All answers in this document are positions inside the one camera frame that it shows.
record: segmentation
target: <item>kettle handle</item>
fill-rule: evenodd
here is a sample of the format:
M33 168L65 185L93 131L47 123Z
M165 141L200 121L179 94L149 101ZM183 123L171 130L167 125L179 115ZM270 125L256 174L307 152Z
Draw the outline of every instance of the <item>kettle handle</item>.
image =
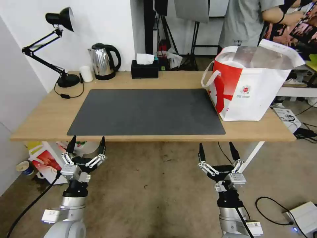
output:
M104 47L105 47L107 54L108 54L108 57L109 57L110 66L113 67L114 71L118 71L120 66L121 66L121 56L120 56L119 51L117 50L116 47L114 47L112 45L104 45ZM117 66L114 66L113 58L112 58L110 51L113 51L116 54L116 57L118 58Z

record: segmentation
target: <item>gray t-shirt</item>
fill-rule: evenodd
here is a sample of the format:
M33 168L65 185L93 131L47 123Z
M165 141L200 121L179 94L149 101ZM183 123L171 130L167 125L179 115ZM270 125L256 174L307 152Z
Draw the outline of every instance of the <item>gray t-shirt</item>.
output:
M219 46L257 46L264 21L262 12L284 0L229 0Z

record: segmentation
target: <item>white shopping bag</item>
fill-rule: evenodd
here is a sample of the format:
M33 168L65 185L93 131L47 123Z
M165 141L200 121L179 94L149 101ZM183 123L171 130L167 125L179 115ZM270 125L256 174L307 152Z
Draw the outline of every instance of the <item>white shopping bag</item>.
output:
M202 76L201 85L209 87L210 97L224 121L259 121L291 69L305 64L299 54L287 46L268 40L262 40L259 46L254 47L252 54L246 51L241 61L234 61L238 47L225 47ZM259 54L263 48L270 54ZM204 83L212 64L213 73ZM270 68L253 68L261 64Z
M28 142L31 163L36 169L52 183L56 177L57 170L61 170L65 162L60 157L65 152L61 146L55 142L33 141ZM68 183L63 175L54 184Z

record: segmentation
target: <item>electric kettle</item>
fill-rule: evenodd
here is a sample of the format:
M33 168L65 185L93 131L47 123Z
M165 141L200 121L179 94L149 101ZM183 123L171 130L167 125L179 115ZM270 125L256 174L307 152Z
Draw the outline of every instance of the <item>electric kettle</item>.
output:
M97 43L94 44L91 49L88 49L88 51L96 79L108 80L116 75L116 71L118 71L121 66L121 57L119 51L114 46ZM118 58L117 66L114 65L110 53L111 51L113 51Z

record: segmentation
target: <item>black tissue box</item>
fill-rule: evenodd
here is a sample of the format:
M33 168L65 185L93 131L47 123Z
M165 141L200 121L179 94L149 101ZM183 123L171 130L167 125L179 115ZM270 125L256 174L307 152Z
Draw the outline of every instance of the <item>black tissue box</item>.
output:
M131 76L132 78L158 78L158 61L154 60L153 64L137 64L136 60L132 60Z

